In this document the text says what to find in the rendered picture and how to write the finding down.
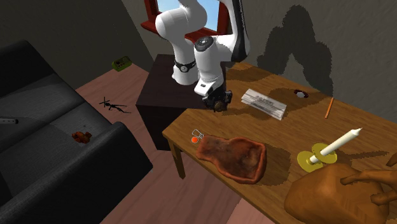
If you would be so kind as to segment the clear bottle with orange ball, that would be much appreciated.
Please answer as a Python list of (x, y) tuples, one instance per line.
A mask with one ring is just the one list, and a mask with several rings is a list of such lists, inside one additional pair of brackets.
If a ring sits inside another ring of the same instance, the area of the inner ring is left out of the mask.
[(192, 138), (191, 141), (192, 143), (198, 143), (202, 138), (203, 138), (203, 133), (201, 133), (201, 131), (194, 129), (192, 131)]

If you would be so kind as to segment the folded newspaper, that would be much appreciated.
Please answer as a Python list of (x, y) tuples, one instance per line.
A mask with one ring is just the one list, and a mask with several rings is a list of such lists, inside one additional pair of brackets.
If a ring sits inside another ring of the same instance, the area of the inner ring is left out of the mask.
[(241, 97), (241, 102), (259, 109), (260, 111), (278, 120), (282, 120), (286, 110), (285, 104), (252, 89), (248, 89), (244, 93), (244, 95)]

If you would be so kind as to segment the dark robot stand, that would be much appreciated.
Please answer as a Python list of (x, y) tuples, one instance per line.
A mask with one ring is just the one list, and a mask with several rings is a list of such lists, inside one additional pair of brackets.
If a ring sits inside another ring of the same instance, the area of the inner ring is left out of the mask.
[(158, 54), (139, 94), (136, 108), (157, 150), (169, 151), (162, 135), (186, 109), (207, 109), (195, 85), (180, 85), (173, 78), (174, 56)]

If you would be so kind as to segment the reddish brown bowl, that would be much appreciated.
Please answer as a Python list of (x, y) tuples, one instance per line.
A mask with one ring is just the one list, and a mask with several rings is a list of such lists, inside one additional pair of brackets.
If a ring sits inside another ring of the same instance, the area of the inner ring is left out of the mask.
[(225, 139), (204, 136), (197, 148), (196, 157), (214, 164), (225, 177), (248, 185), (261, 180), (267, 165), (265, 145), (246, 137)]

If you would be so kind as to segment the wooden table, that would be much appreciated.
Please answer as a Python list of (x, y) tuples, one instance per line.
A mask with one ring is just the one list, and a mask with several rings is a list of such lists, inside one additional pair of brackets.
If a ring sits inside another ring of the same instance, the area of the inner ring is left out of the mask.
[[(223, 138), (246, 137), (267, 147), (267, 168), (257, 185), (242, 185), (222, 177), (234, 192), (271, 219), (275, 224), (302, 224), (284, 210), (284, 200), (292, 182), (303, 177), (297, 155), (315, 143), (330, 144), (352, 129), (359, 136), (338, 151), (338, 161), (357, 170), (385, 169), (397, 152), (397, 123), (334, 100), (328, 119), (324, 119), (331, 97), (304, 87), (308, 98), (294, 90), (300, 85), (254, 67), (237, 63), (226, 74), (226, 85), (233, 97), (224, 112), (187, 109), (164, 131), (180, 176), (185, 173), (182, 154), (194, 157), (197, 145), (192, 131)], [(282, 120), (241, 102), (248, 90), (255, 90), (286, 105)]]

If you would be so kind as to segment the green box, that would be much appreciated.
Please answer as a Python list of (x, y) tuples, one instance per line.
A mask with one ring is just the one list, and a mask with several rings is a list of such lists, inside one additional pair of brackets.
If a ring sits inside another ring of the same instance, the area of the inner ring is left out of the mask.
[(111, 65), (115, 71), (120, 72), (120, 71), (124, 70), (125, 68), (131, 66), (132, 62), (128, 56), (124, 56), (122, 58), (119, 58), (119, 59), (116, 59), (115, 61), (113, 61)]

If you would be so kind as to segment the black stick figure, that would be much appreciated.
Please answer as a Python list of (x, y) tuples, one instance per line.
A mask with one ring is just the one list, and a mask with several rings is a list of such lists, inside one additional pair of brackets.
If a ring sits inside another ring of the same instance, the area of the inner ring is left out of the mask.
[(111, 104), (109, 100), (106, 100), (104, 97), (104, 100), (100, 102), (104, 107), (108, 107), (108, 110), (111, 111), (112, 109), (116, 109), (121, 113), (128, 113), (128, 111), (124, 111), (122, 107), (126, 107), (126, 105), (121, 105), (121, 104)]

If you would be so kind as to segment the red-framed window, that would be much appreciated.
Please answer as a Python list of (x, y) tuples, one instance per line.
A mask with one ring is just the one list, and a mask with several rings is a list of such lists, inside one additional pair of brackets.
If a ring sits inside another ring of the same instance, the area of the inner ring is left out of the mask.
[[(227, 34), (230, 22), (226, 6), (223, 3), (216, 2), (215, 0), (198, 0), (198, 2), (207, 12), (207, 23), (203, 28), (186, 34), (185, 38), (195, 42), (202, 36)], [(161, 9), (166, 10), (179, 7), (176, 0), (160, 0), (160, 4), (158, 4), (158, 0), (144, 0), (144, 4), (148, 20), (141, 23), (141, 27), (155, 34), (158, 34), (155, 27), (155, 19), (157, 15), (161, 14), (158, 6), (160, 5)]]

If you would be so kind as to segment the orange pencil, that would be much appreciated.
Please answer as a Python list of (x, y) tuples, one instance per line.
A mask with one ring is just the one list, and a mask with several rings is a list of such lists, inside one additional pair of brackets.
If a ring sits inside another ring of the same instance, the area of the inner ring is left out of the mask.
[(329, 103), (329, 105), (328, 105), (328, 109), (327, 109), (327, 111), (326, 111), (326, 114), (325, 114), (325, 116), (324, 116), (324, 119), (328, 119), (328, 117), (329, 117), (329, 115), (330, 115), (331, 108), (332, 108), (332, 106), (333, 106), (334, 100), (335, 100), (334, 97), (332, 97), (332, 98), (330, 99), (330, 103)]

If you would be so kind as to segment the white candle on yellow holder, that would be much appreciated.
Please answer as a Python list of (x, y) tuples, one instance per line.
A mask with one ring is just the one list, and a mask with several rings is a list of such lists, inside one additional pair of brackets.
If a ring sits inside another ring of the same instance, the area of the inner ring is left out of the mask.
[(324, 164), (334, 164), (337, 161), (335, 151), (352, 139), (359, 136), (359, 129), (352, 129), (331, 144), (316, 143), (311, 151), (301, 151), (297, 155), (299, 166), (306, 172), (312, 172), (323, 167)]

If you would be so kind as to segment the red-brown lumpy toy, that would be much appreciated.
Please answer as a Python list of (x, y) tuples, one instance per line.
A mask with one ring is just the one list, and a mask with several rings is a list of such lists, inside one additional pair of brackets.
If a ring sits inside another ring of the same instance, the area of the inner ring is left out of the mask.
[(90, 138), (92, 137), (91, 133), (89, 132), (75, 132), (72, 134), (72, 138), (78, 142), (78, 143), (84, 143), (87, 144), (90, 141)]

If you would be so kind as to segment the brown wooden figure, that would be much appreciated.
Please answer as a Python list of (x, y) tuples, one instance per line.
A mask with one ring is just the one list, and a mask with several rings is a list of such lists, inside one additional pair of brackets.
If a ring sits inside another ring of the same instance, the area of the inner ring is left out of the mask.
[(294, 181), (284, 209), (305, 224), (386, 224), (397, 170), (331, 164)]

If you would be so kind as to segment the dark grey sofa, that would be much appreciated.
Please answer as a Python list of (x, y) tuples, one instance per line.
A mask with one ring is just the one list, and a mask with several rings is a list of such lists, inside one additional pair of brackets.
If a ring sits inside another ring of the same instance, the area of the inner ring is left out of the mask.
[(0, 124), (0, 224), (99, 224), (153, 167), (26, 40), (0, 49), (0, 118), (19, 121)]

